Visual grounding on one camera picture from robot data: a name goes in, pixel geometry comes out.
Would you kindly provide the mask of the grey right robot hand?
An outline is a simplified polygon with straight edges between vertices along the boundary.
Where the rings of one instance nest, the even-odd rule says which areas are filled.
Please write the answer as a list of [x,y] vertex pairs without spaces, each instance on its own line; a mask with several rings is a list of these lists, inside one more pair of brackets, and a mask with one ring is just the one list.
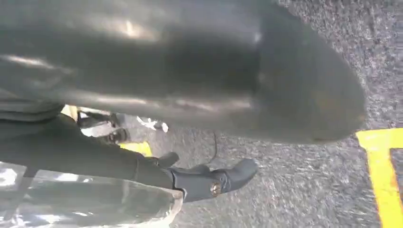
[[348,63],[269,0],[3,0],[1,227],[162,228],[258,170],[175,168],[174,152],[85,136],[66,105],[276,143],[338,141],[365,120]]

